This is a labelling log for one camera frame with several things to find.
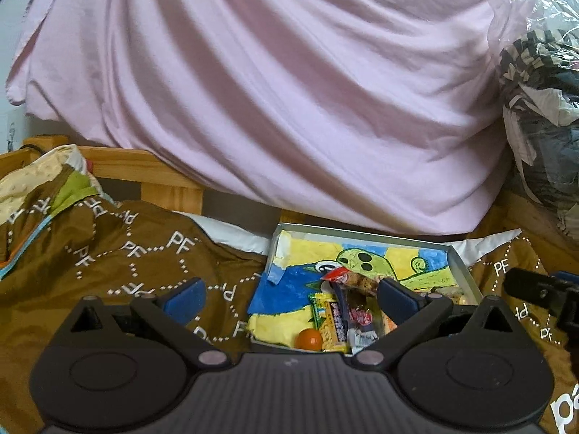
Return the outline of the clear nut snack packet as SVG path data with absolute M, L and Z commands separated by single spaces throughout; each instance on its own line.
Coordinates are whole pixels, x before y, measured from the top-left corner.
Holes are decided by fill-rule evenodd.
M 378 295 L 379 280 L 372 279 L 360 273 L 350 271 L 351 275 L 346 288 L 356 290 L 364 295 L 376 297 Z

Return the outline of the brown printed cloth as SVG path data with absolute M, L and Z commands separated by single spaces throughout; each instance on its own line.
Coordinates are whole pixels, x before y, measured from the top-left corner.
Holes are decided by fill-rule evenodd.
M 66 173 L 1 226 L 5 433 L 543 433 L 572 419 L 548 361 L 502 293 L 453 303 L 436 335 L 389 366 L 252 344 L 248 307 L 268 256 L 191 218 L 114 202 Z M 186 328 L 231 366 L 192 366 L 138 335 L 131 301 L 193 278 Z

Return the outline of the yellow purple snack packet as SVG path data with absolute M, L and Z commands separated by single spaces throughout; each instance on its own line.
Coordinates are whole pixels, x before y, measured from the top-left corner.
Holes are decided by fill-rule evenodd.
M 346 324 L 342 320 L 339 303 L 332 294 L 315 293 L 308 296 L 312 322 L 321 334 L 324 352 L 347 353 Z

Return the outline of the orange round candy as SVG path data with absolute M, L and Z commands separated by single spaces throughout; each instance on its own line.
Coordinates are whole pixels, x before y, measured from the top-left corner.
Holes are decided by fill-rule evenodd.
M 298 333 L 295 338 L 295 348 L 303 351 L 321 352 L 323 337 L 319 330 L 307 328 Z

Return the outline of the grey tray with drawing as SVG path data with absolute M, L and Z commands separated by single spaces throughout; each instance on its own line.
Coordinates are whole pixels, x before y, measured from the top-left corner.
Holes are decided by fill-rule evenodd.
M 429 295 L 458 306 L 482 295 L 455 248 L 305 224 L 279 224 L 248 307 L 253 345 L 353 356 Z

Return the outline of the beige green cloth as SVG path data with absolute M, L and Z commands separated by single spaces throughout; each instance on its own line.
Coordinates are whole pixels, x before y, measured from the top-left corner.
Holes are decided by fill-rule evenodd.
M 87 179 L 98 195 L 106 196 L 98 180 L 90 174 L 87 160 L 76 144 L 55 147 L 30 165 L 13 170 L 1 179 L 1 223 L 16 218 L 26 195 L 37 186 L 55 179 L 66 166 Z

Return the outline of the pink bed sheet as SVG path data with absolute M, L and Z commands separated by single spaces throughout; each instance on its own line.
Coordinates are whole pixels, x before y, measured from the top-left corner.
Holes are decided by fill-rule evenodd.
M 510 167 L 489 0 L 31 0 L 6 94 L 272 207 L 472 231 Z

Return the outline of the plastic bag of clothes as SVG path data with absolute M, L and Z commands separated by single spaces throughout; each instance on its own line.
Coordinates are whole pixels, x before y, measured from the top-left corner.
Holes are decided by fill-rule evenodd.
M 489 0 L 507 141 L 523 187 L 578 237 L 578 0 Z

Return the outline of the wooden bed frame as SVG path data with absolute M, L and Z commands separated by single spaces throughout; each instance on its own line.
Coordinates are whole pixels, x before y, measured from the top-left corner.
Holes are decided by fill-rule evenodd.
M 24 167 L 51 149 L 68 144 L 63 134 L 29 137 L 20 149 L 1 155 L 1 174 Z M 161 208 L 202 214 L 204 187 L 162 162 L 135 149 L 80 146 L 90 171 L 98 178 L 140 185 L 140 199 Z

